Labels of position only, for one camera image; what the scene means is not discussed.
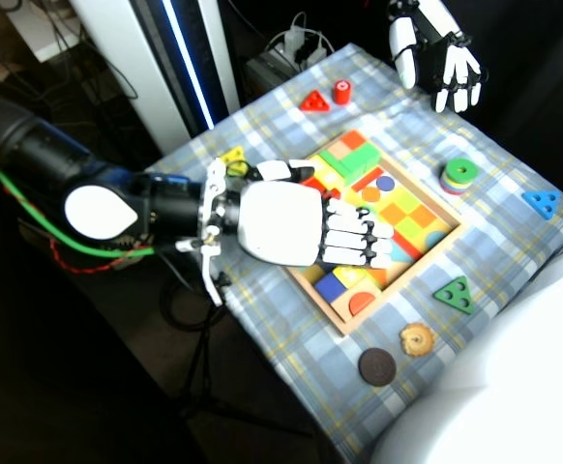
white robotic hand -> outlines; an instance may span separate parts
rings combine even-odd
[[[456,112],[479,101],[486,71],[468,49],[470,39],[440,0],[391,0],[389,46],[402,85],[421,83],[432,92],[432,107]],[[422,75],[418,54],[425,53]]]
[[[282,171],[287,178],[294,177],[294,168],[280,163],[285,164],[265,161],[256,170],[267,173],[269,179],[283,178]],[[308,161],[289,165],[309,166]],[[391,264],[391,225],[377,221],[365,208],[336,198],[323,200],[318,190],[291,182],[255,182],[244,187],[237,232],[245,251],[274,264],[309,266],[318,259],[373,268]]]

white circular joint cover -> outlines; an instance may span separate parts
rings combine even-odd
[[[101,186],[69,193],[65,216],[73,229],[94,240],[113,239],[137,221],[137,213],[120,196]]]

power plug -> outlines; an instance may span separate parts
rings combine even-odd
[[[308,68],[311,65],[315,65],[319,61],[324,60],[327,57],[327,49],[322,46],[318,45],[318,48],[313,51],[313,53],[308,57]]]
[[[305,31],[299,26],[290,26],[290,29],[283,35],[283,51],[285,56],[294,62],[294,57],[299,48],[305,41]]]

red spool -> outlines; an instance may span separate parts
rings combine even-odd
[[[350,102],[350,92],[352,85],[348,80],[339,80],[333,87],[333,101],[337,104],[347,104]]]

blue checkered tablecloth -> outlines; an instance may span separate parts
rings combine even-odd
[[[327,113],[298,109],[313,89],[330,101],[334,82],[342,78],[353,83],[351,104],[332,103]],[[237,145],[250,163],[297,159],[350,129],[361,131],[445,198],[471,224],[469,231],[346,337],[285,269],[254,260],[233,238],[224,239],[216,265],[233,281],[226,297],[234,316],[341,454],[365,462],[385,427],[563,247],[563,195],[555,217],[542,219],[520,195],[554,186],[458,115],[435,114],[426,95],[403,90],[391,69],[355,45],[233,114],[151,170],[201,180],[214,157]],[[438,176],[447,160],[459,156],[481,171],[469,192],[455,197],[443,192]],[[461,275],[468,277],[477,307],[470,316],[431,296]],[[430,355],[412,359],[402,352],[399,333],[411,322],[423,322],[438,334]],[[371,347],[396,359],[396,380],[385,388],[372,387],[359,375],[359,356]]]

